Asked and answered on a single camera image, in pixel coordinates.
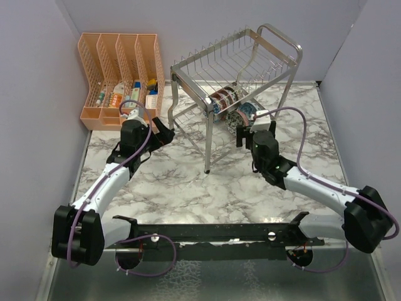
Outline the stainless steel dish rack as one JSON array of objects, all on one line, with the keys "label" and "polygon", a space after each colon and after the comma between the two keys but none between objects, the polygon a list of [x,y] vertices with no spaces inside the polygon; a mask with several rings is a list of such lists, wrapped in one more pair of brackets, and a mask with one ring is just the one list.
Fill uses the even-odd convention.
[{"label": "stainless steel dish rack", "polygon": [[271,24],[245,27],[196,50],[170,68],[169,126],[204,160],[204,171],[230,152],[226,115],[271,86],[285,82],[282,107],[303,58],[301,45]]}]

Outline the blue floral bowl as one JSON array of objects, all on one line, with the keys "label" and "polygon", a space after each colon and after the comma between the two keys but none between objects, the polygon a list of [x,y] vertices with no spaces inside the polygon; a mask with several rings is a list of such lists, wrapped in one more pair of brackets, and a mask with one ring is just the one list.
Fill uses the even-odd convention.
[{"label": "blue floral bowl", "polygon": [[262,108],[254,102],[245,102],[238,108],[238,111],[242,112],[249,120],[251,120],[251,116],[255,115],[259,110],[262,110]]}]

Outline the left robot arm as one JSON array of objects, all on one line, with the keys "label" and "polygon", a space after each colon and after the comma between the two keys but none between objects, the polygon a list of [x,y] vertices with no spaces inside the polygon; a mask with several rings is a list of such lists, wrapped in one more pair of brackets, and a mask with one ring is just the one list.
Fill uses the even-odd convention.
[{"label": "left robot arm", "polygon": [[126,120],[120,130],[120,140],[107,157],[99,178],[73,204],[60,206],[54,214],[51,254],[74,267],[93,266],[100,260],[105,248],[121,243],[132,247],[137,243],[138,231],[129,218],[105,219],[103,215],[117,193],[124,187],[151,154],[170,144],[175,132],[159,118],[152,125],[141,118]]}]

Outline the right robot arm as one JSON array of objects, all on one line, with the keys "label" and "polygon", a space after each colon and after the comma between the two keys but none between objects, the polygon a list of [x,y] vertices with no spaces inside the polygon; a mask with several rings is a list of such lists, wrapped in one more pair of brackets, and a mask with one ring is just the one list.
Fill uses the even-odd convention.
[{"label": "right robot arm", "polygon": [[253,130],[239,125],[236,145],[246,147],[258,172],[272,186],[313,199],[333,210],[338,218],[307,214],[288,229],[289,241],[302,245],[310,237],[322,236],[346,240],[364,253],[372,253],[395,224],[376,189],[337,184],[310,172],[279,153],[275,123]]}]

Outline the pink dotted pattern bowl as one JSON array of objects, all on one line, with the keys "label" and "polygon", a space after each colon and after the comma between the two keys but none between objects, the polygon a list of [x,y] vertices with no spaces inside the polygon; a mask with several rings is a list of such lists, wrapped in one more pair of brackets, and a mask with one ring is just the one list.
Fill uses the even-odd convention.
[{"label": "pink dotted pattern bowl", "polygon": [[232,98],[232,92],[226,89],[221,89],[219,92],[220,96],[220,103],[222,109],[225,110],[226,108],[230,107],[234,103],[234,99]]}]

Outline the blue triangle pattern bowl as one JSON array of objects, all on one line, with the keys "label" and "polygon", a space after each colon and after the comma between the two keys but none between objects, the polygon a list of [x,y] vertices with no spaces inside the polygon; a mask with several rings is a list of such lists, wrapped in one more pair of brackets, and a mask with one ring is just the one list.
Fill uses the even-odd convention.
[{"label": "blue triangle pattern bowl", "polygon": [[221,112],[221,107],[217,102],[213,102],[213,119],[214,123],[219,122],[221,120],[221,116],[219,115]]}]

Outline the red diamond pattern bowl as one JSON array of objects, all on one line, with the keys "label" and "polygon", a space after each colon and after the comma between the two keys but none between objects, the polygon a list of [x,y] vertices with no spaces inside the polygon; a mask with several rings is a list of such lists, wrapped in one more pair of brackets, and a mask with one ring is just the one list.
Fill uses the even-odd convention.
[{"label": "red diamond pattern bowl", "polygon": [[209,98],[216,104],[218,105],[225,105],[226,101],[225,101],[225,95],[221,94],[221,93],[213,93],[211,95],[209,95]]}]

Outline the brown geometric pattern bowl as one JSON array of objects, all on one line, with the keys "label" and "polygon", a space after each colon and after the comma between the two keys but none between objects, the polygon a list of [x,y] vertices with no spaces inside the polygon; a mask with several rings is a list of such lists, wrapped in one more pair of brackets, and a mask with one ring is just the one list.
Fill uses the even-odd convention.
[{"label": "brown geometric pattern bowl", "polygon": [[241,87],[235,86],[231,87],[233,94],[233,102],[236,103],[246,96],[246,93]]}]

